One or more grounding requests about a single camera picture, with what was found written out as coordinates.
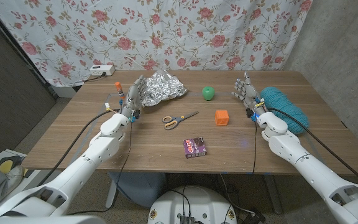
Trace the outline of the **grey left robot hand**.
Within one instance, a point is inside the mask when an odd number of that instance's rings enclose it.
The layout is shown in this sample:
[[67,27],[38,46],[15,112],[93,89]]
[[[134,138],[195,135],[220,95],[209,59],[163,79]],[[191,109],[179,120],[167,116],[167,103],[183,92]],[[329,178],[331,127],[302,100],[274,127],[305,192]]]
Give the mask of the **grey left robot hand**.
[[141,75],[130,87],[124,100],[121,114],[130,118],[136,110],[142,107],[142,99],[144,98],[145,78]]

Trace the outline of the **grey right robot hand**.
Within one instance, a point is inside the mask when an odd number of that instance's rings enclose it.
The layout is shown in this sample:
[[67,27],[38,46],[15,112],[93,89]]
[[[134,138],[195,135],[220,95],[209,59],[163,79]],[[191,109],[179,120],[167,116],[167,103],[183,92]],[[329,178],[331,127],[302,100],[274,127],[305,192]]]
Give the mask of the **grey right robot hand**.
[[243,103],[248,118],[254,117],[257,119],[260,115],[268,111],[265,107],[264,99],[260,96],[253,84],[251,84],[247,72],[244,72],[243,80],[240,78],[236,80],[234,90],[235,92],[231,94]]

